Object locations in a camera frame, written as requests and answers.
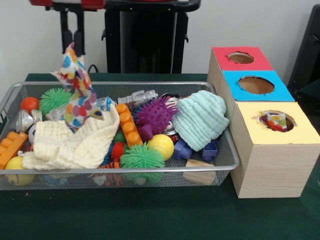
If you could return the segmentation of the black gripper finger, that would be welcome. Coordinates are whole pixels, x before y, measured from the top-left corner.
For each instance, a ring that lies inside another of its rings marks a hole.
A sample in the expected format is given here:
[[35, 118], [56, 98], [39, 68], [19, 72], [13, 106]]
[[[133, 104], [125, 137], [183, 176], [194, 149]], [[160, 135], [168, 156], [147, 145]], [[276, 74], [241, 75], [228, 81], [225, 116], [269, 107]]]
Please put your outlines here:
[[74, 33], [74, 47], [75, 47], [75, 53], [77, 56], [82, 56], [84, 54], [84, 12], [83, 11], [77, 11], [76, 13], [77, 17], [77, 30]]
[[60, 12], [60, 28], [61, 28], [62, 53], [64, 54], [66, 52], [67, 47], [73, 41], [73, 34], [69, 30], [68, 13], [66, 11]]

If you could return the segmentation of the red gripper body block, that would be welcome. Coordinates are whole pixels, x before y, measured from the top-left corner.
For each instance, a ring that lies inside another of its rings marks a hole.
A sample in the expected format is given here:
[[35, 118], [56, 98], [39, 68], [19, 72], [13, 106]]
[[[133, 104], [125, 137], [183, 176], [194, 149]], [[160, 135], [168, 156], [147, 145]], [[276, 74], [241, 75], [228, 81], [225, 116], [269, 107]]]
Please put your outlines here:
[[97, 11], [105, 6], [104, 0], [30, 0], [33, 6], [59, 12]]

